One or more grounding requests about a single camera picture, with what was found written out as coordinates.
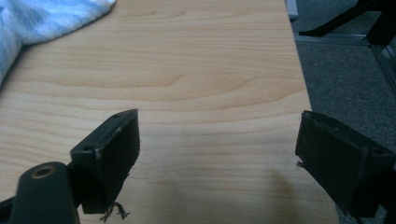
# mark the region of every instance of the white cloth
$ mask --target white cloth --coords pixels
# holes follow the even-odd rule
[[[22,46],[67,35],[106,14],[116,0],[0,0],[0,84]]]

